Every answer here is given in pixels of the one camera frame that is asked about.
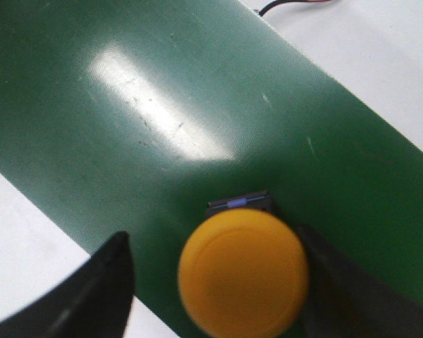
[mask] yellow button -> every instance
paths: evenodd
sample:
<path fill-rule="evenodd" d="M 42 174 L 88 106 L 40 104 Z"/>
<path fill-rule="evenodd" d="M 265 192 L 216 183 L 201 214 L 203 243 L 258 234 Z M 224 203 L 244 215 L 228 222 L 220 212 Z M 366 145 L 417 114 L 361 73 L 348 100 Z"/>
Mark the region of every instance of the yellow button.
<path fill-rule="evenodd" d="M 183 248 L 178 286 L 192 320 L 214 338 L 274 338 L 308 288 L 305 251 L 274 216 L 252 209 L 205 220 Z"/>

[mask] scratch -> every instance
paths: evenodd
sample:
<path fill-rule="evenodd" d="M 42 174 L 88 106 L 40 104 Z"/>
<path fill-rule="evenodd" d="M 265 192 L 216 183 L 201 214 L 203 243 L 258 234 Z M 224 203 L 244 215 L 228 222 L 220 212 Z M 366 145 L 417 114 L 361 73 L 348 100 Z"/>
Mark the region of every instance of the scratch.
<path fill-rule="evenodd" d="M 319 161 L 319 158 L 317 156 L 317 153 L 315 152 L 315 149 L 312 144 L 312 139 L 310 138 L 310 136 L 307 136 L 307 143 L 309 144 L 309 148 L 310 148 L 310 151 L 312 152 L 313 157 L 315 157 Z"/>
<path fill-rule="evenodd" d="M 263 97 L 263 101 L 265 101 L 268 104 L 269 108 L 273 109 L 273 105 L 271 104 L 271 101 L 268 99 L 266 94 L 263 93 L 263 92 L 262 92 L 262 97 Z"/>

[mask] green belt surface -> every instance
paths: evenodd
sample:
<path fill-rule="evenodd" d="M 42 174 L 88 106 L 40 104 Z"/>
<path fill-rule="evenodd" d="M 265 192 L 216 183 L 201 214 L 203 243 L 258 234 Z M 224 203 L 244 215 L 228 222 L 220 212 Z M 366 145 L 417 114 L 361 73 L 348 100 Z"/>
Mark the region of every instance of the green belt surface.
<path fill-rule="evenodd" d="M 234 0 L 0 1 L 0 172 L 90 253 L 127 230 L 182 338 L 186 239 L 262 189 L 423 305 L 423 153 Z"/>

